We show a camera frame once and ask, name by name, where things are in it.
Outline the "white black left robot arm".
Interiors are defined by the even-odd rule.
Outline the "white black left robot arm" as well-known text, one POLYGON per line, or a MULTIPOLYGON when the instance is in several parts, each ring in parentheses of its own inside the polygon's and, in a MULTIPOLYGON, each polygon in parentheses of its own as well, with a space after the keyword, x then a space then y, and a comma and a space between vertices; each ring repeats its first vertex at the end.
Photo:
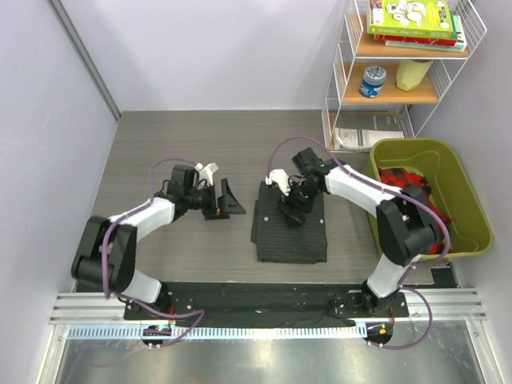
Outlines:
POLYGON ((164 318, 170 309, 166 284, 136 269, 137 245, 190 210, 199 210, 206 220, 244 214, 246 210, 233 196, 225 178, 221 180, 221 194, 216 195, 217 170, 214 163, 176 165, 162 188, 143 204, 107 218, 89 218, 74 256, 71 276, 106 295, 142 302, 150 317, 164 318))

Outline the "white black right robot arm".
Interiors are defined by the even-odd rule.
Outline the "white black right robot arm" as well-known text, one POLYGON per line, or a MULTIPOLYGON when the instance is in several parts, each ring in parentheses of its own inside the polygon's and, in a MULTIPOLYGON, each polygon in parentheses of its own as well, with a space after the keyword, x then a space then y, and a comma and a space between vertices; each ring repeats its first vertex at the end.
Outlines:
POLYGON ((430 208, 420 187, 382 184, 336 157, 322 160, 310 147, 297 153, 293 162, 299 181, 292 181, 283 169, 268 169, 265 177, 268 186, 280 189, 278 209, 290 226, 305 224, 320 194, 344 198, 375 219, 381 257, 361 285, 361 304, 369 315, 382 314, 409 269, 446 237, 446 225, 430 208))

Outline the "grey pinstriped long sleeve shirt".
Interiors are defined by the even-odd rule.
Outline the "grey pinstriped long sleeve shirt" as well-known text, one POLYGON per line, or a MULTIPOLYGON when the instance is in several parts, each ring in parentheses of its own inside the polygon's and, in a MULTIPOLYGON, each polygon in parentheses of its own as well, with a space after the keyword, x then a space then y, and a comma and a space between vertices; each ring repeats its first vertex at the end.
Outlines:
POLYGON ((327 261, 327 236, 324 199, 314 200, 313 209, 302 226, 288 226, 285 215, 278 210, 281 191, 261 182, 254 204, 251 229, 260 262, 316 264, 327 261))

